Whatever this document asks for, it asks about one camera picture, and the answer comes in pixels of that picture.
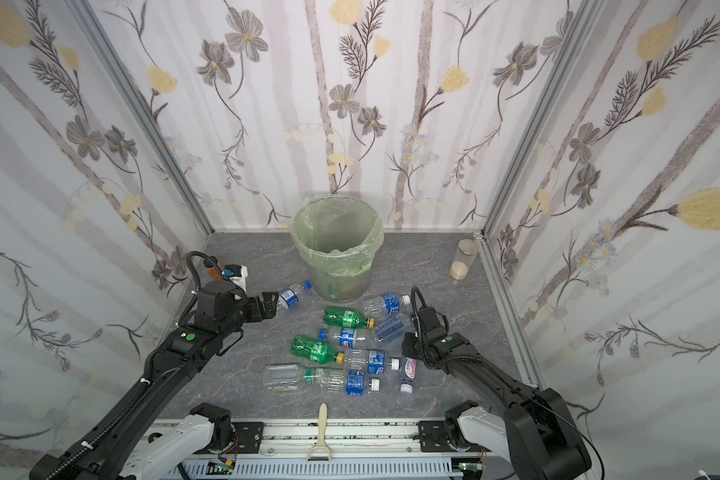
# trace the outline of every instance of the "plastic bag liner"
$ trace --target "plastic bag liner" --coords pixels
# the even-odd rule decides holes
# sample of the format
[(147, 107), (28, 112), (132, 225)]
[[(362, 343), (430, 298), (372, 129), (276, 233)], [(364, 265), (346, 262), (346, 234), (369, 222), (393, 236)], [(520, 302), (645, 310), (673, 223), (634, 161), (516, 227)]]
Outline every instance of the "plastic bag liner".
[(307, 199), (289, 229), (317, 294), (346, 302), (365, 292), (384, 243), (382, 219), (370, 205), (345, 195)]

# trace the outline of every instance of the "bottle label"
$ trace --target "bottle label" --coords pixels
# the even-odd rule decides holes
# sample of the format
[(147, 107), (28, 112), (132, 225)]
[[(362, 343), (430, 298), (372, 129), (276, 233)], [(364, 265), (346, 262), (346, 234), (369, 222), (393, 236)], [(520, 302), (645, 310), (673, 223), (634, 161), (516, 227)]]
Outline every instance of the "bottle label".
[(346, 328), (355, 328), (357, 323), (357, 314), (351, 310), (344, 310), (342, 314), (342, 326)]
[(404, 327), (405, 324), (395, 317), (392, 319), (392, 321), (384, 322), (378, 327), (378, 329), (376, 330), (376, 339), (378, 339), (380, 342), (392, 340), (397, 336), (393, 336), (392, 334), (403, 329)]
[(323, 342), (315, 342), (312, 349), (309, 351), (309, 359), (313, 362), (323, 363), (326, 360), (326, 354), (328, 353), (328, 345)]
[(368, 373), (374, 373), (376, 375), (381, 375), (384, 373), (384, 365), (385, 365), (385, 355), (384, 352), (381, 352), (379, 350), (369, 350), (368, 351)]
[(365, 373), (350, 372), (347, 375), (347, 395), (361, 396), (365, 389)]
[(382, 296), (384, 299), (384, 307), (387, 309), (387, 313), (397, 313), (400, 311), (400, 299), (396, 293), (389, 293)]
[(405, 376), (412, 380), (413, 377), (416, 376), (416, 360), (405, 360), (405, 368), (403, 371), (405, 372)]
[(282, 298), (282, 301), (286, 303), (288, 308), (291, 308), (298, 303), (297, 294), (293, 293), (293, 290), (289, 288), (286, 288), (282, 293), (280, 293), (280, 298)]
[(355, 346), (355, 329), (343, 328), (342, 332), (338, 334), (338, 344), (341, 346), (348, 346), (350, 348)]

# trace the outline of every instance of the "floral wallpaper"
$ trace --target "floral wallpaper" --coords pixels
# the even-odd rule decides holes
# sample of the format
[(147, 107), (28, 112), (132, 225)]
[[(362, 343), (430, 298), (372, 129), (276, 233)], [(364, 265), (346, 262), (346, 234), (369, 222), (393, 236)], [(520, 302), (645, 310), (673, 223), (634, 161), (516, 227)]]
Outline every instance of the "floral wallpaper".
[(604, 4), (489, 240), (608, 476), (720, 475), (720, 2)]
[(0, 478), (130, 388), (205, 239), (76, 25), (0, 0)]
[(482, 227), (578, 2), (93, 0), (214, 226)]

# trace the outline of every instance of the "jar lid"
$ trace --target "jar lid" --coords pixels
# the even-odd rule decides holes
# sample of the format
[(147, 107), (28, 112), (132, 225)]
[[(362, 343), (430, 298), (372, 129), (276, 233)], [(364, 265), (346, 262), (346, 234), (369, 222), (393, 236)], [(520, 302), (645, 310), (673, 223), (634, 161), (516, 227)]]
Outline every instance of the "jar lid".
[(480, 250), (480, 247), (478, 246), (478, 242), (470, 239), (465, 238), (463, 240), (460, 240), (458, 243), (458, 248), (464, 255), (477, 255), (478, 251)]

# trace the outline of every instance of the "green plastic bottle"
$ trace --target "green plastic bottle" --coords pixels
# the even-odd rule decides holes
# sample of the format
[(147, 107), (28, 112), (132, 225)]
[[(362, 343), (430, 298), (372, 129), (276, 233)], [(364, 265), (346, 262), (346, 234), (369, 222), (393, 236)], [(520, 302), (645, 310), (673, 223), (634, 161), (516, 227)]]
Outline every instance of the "green plastic bottle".
[(326, 308), (326, 314), (322, 316), (322, 321), (326, 325), (340, 326), (348, 329), (373, 328), (374, 319), (367, 318), (362, 313), (357, 313), (352, 309), (343, 306), (329, 306)]
[(327, 342), (309, 336), (297, 335), (291, 343), (291, 353), (317, 363), (344, 363), (344, 354), (331, 348)]

